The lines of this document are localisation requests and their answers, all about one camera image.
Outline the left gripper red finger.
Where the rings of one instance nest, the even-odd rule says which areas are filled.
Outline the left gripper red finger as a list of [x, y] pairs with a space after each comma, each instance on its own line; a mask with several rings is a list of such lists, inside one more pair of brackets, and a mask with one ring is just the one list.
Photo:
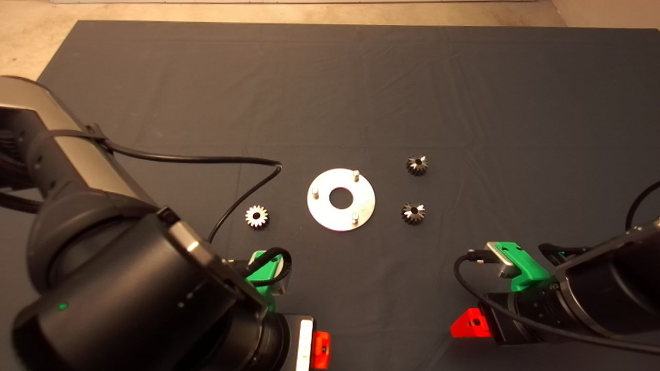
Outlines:
[[331, 359], [332, 338], [328, 332], [312, 333], [311, 369], [328, 369]]

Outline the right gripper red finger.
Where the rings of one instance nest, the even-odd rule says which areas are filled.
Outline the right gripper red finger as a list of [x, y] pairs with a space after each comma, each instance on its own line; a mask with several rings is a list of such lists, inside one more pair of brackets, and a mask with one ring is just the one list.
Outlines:
[[487, 319], [480, 308], [467, 309], [451, 326], [453, 338], [492, 338]]

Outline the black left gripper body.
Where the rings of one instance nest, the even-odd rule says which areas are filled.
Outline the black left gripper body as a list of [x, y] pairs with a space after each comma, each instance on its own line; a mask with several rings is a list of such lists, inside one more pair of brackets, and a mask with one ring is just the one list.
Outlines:
[[288, 343], [284, 346], [282, 370], [311, 370], [316, 321], [311, 315], [282, 314]]

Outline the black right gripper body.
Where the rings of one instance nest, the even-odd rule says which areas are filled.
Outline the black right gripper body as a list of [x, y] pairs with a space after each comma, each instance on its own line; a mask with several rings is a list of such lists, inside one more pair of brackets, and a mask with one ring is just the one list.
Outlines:
[[[515, 293], [487, 293], [485, 297], [507, 310], [516, 311], [517, 294]], [[479, 301], [478, 307], [486, 319], [493, 340], [498, 345], [521, 345], [521, 330], [518, 322], [493, 309], [482, 300]]]

